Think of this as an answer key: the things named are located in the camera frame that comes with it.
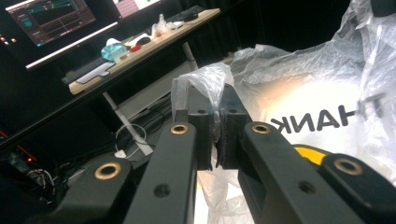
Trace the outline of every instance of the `cable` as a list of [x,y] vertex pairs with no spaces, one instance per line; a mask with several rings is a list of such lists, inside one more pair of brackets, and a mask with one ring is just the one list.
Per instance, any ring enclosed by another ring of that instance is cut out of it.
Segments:
[[78,172],[78,173],[75,173],[75,174],[71,175],[71,176],[68,177],[66,180],[64,180],[64,182],[66,182],[67,180],[72,179],[72,178],[78,176],[79,174],[83,173],[86,169],[87,169],[87,168],[82,168],[82,171],[80,171],[80,172]]
[[35,169],[32,171],[29,171],[26,175],[29,176],[29,174],[31,174],[31,173],[41,174],[41,176],[42,176],[41,178],[43,181],[43,189],[47,186],[47,182],[45,181],[45,177],[44,177],[43,173],[46,174],[46,176],[49,178],[49,182],[52,185],[52,195],[55,195],[55,182],[53,181],[52,175],[48,171],[43,170],[43,169]]
[[[154,128],[153,130],[150,130],[150,133],[155,133],[155,132],[157,132],[158,130],[160,130],[161,127],[163,126],[163,124],[165,123],[165,114],[164,114],[163,112],[159,111],[159,110],[151,110],[150,112],[155,112],[155,113],[157,113],[157,114],[159,114],[159,115],[161,116],[161,123],[160,123],[156,128]],[[151,123],[152,121],[154,121],[156,118],[157,118],[157,117],[152,118],[152,119],[150,119],[150,120],[144,122],[144,123],[142,124],[142,126],[146,126],[146,125],[150,124],[150,123]]]
[[135,141],[135,142],[138,143],[138,144],[141,144],[141,145],[156,147],[155,145],[152,145],[152,144],[149,144],[149,143],[141,143],[141,142],[138,142],[138,141]]
[[116,144],[115,144],[116,151],[120,151],[118,146],[117,146],[117,138],[119,137],[120,131],[122,131],[122,129],[126,128],[127,126],[135,126],[135,127],[140,128],[140,130],[142,130],[143,134],[144,134],[143,141],[146,141],[147,133],[146,133],[146,130],[142,126],[137,125],[137,124],[122,125],[119,128],[119,130],[116,132]]
[[31,170],[31,171],[29,171],[29,172],[26,174],[26,176],[29,176],[29,175],[32,174],[32,173],[35,173],[35,174],[41,176],[42,186],[40,186],[40,187],[42,187],[43,189],[45,189],[45,187],[47,186],[47,182],[46,182],[46,180],[45,180],[44,175],[43,175],[40,171],[38,171],[38,170]]
[[139,114],[133,116],[131,119],[129,119],[129,121],[133,122],[136,119],[143,119],[143,118],[149,116],[151,112],[160,111],[164,107],[170,107],[170,108],[166,109],[166,111],[170,110],[171,109],[171,104],[170,104],[169,98],[170,98],[170,93],[165,95],[162,99],[158,100],[157,102],[149,105],[146,110],[144,110],[144,111],[140,112]]
[[140,147],[138,147],[131,155],[125,157],[125,159],[132,157],[139,149],[140,149]]

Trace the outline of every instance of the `monitor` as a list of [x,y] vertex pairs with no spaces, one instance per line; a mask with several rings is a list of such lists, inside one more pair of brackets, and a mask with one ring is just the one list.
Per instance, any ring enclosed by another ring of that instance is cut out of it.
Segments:
[[160,0],[113,0],[120,14],[120,18],[126,18],[137,11],[159,3]]
[[112,0],[1,0],[0,44],[28,70],[118,25]]

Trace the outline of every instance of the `white cable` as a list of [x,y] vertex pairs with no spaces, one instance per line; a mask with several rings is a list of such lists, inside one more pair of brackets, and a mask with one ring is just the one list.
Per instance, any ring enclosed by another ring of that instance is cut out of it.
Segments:
[[76,177],[77,175],[79,175],[79,174],[83,173],[83,172],[84,172],[86,169],[87,169],[87,168],[84,168],[82,171],[80,171],[80,172],[78,172],[78,173],[75,173],[75,174],[73,174],[72,176],[70,176],[69,178],[67,178],[67,180],[69,180],[69,179],[71,179],[71,178],[74,178],[74,177]]
[[143,134],[144,134],[143,141],[146,141],[147,133],[146,133],[146,130],[142,126],[137,125],[137,124],[122,125],[119,128],[119,130],[116,132],[116,144],[115,144],[116,151],[119,151],[119,148],[117,147],[117,138],[119,137],[120,131],[122,131],[122,129],[126,128],[127,126],[135,126],[135,127],[138,127],[140,130],[142,130]]
[[145,110],[145,111],[142,111],[142,112],[140,112],[140,113],[134,115],[133,117],[131,117],[131,118],[128,119],[128,120],[129,120],[129,122],[134,122],[135,120],[140,119],[140,118],[146,116],[146,115],[149,114],[149,113],[150,113],[149,110]]
[[39,176],[41,176],[41,181],[42,181],[42,184],[43,184],[43,189],[47,186],[47,182],[46,182],[46,180],[45,180],[45,178],[44,178],[44,175],[39,171],[39,170],[31,170],[31,171],[29,171],[26,175],[27,176],[29,176],[31,173],[39,173],[38,175]]
[[51,183],[52,186],[55,186],[55,183],[53,182],[53,178],[52,175],[50,175],[50,173],[46,170],[43,169],[36,169],[36,170],[32,170],[29,173],[27,173],[27,175],[31,174],[32,172],[39,172],[40,174],[42,174],[42,172],[44,172],[44,174],[47,175],[47,177],[49,178],[49,182]]
[[140,149],[140,147],[138,147],[131,155],[125,157],[125,159],[132,157],[139,149]]

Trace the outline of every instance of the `black metal arm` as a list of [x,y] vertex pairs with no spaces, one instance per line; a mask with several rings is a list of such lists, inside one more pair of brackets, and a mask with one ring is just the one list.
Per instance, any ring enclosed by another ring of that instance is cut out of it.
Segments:
[[[177,120],[184,122],[163,129],[147,168],[131,169],[125,160],[115,158],[97,162],[56,212],[31,221],[192,223],[196,171],[211,169],[208,136],[213,113],[194,87],[189,89],[189,101],[188,110],[177,111]],[[313,166],[275,127],[251,122],[231,86],[224,88],[219,113],[217,165],[239,170],[238,180],[256,223],[396,220],[395,188],[362,161],[333,154]]]

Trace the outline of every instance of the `transparent plastic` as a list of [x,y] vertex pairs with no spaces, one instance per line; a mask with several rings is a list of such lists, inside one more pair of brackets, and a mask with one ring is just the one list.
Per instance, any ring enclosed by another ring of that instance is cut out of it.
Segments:
[[111,62],[116,62],[122,55],[128,53],[128,49],[121,43],[114,43],[102,48],[102,57]]
[[[396,14],[376,18],[369,0],[352,0],[332,40],[295,52],[243,49],[229,69],[232,78],[216,63],[175,79],[174,112],[185,108],[189,83],[218,108],[227,79],[253,120],[277,124],[292,144],[357,157],[396,186]],[[198,180],[208,223],[252,223],[242,191],[230,194],[236,171]]]
[[156,26],[155,30],[155,36],[159,37],[168,32],[168,29],[166,28],[166,21],[163,18],[163,14],[160,14],[160,20],[158,21],[158,24]]

